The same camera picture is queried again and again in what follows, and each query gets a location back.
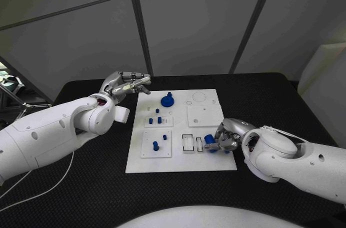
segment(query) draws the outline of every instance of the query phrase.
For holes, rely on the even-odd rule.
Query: white board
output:
[[[162,98],[169,92],[172,92],[175,104],[172,107],[163,107]],[[198,118],[198,123],[201,122],[202,126],[189,127],[188,110],[201,110],[206,112]],[[153,127],[150,127],[147,125],[149,118],[153,118],[153,121],[157,121],[159,117],[172,117],[173,126],[160,127],[153,125]],[[150,95],[140,93],[134,115],[126,173],[237,171],[237,163],[232,152],[225,154],[221,150],[215,153],[211,153],[208,150],[203,152],[198,151],[199,141],[196,141],[196,138],[201,138],[202,145],[205,145],[205,136],[209,134],[215,135],[216,128],[222,120],[224,113],[215,89],[162,90],[151,91]],[[154,133],[157,133],[153,140],[147,140],[147,136],[144,135],[144,132],[149,131],[151,131],[150,136],[156,136]],[[167,152],[167,157],[160,157],[160,155],[156,155],[157,151],[153,151],[154,139],[157,140],[160,146],[159,139],[162,139],[163,134],[159,131],[170,131],[172,135],[170,155]],[[195,152],[192,153],[183,152],[183,135],[186,134],[192,134],[193,145],[196,146]],[[153,156],[153,158],[141,158],[143,151],[144,156],[147,156],[150,151],[151,155],[149,156]]]

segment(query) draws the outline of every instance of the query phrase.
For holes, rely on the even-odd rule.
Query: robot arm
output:
[[[275,183],[284,179],[301,191],[346,204],[346,149],[306,140],[294,144],[278,132],[296,137],[268,126],[257,129],[242,120],[228,118],[215,138],[231,134],[231,142],[235,140],[241,145],[247,166],[264,181]],[[226,150],[222,146],[226,141],[218,142],[221,150]]]
[[[126,123],[130,110],[115,105],[127,94],[150,94],[144,87],[150,79],[149,74],[115,72],[98,93],[25,116],[7,126],[0,131],[0,183],[56,162],[110,130],[114,121]]]

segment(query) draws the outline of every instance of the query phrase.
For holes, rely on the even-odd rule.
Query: blue cylinder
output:
[[[157,152],[160,149],[159,145],[157,145],[157,141],[153,142],[153,150]]]
[[[175,104],[175,99],[172,97],[172,93],[169,92],[167,93],[167,96],[164,96],[162,99],[160,99],[160,104],[163,107],[172,107],[173,104]]]
[[[205,140],[205,143],[206,144],[212,144],[215,143],[215,138],[211,134],[208,134],[205,137],[203,137],[203,140]]]

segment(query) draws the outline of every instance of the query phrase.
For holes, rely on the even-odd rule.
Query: white cable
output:
[[[15,186],[20,183],[20,181],[28,177],[28,175],[32,173],[32,170],[26,173],[23,178],[16,182],[16,184],[12,186],[12,188],[2,194],[0,199],[6,196],[6,194],[10,192],[10,190],[15,188]]]
[[[274,130],[274,131],[286,134],[287,136],[294,137],[294,138],[300,139],[301,141],[310,143],[306,139],[297,137],[294,134],[290,134],[288,132],[286,132],[286,131],[283,131],[283,130],[280,130],[280,129],[277,129],[277,128],[273,128],[271,126],[267,126],[267,125],[265,125],[262,128],[264,128],[264,129],[271,129],[271,130]]]
[[[65,175],[64,175],[64,177],[61,178],[59,182],[55,184],[55,186],[53,186],[48,191],[45,191],[43,193],[38,194],[36,196],[30,197],[29,199],[25,199],[25,200],[22,200],[20,202],[17,202],[17,203],[9,205],[7,207],[4,207],[3,209],[0,209],[0,212],[4,211],[6,209],[9,209],[10,207],[19,205],[20,203],[28,202],[29,200],[40,197],[42,195],[45,195],[45,194],[61,184],[61,182],[64,181],[64,178],[65,178],[65,176],[66,176],[66,174],[69,173],[69,170],[71,170],[71,165],[72,165],[72,161],[74,161],[74,156],[75,156],[75,152],[72,152],[72,158],[71,158],[71,162],[69,162],[69,166],[68,166]]]

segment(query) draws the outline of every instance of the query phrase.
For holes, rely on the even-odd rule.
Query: black table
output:
[[[55,105],[97,93],[102,80],[69,82]],[[151,91],[216,89],[224,116],[257,127],[273,126],[312,142],[336,143],[286,77],[278,73],[154,77]],[[241,149],[238,171],[126,174],[137,94],[127,124],[114,123],[105,135],[75,152],[68,176],[55,190],[0,213],[0,227],[115,227],[166,208],[218,205],[248,209],[303,224],[345,211],[343,205],[300,191],[288,182],[262,181],[251,173]],[[71,155],[35,170],[2,200],[2,207],[46,191],[61,180]],[[4,190],[19,180],[4,183]]]

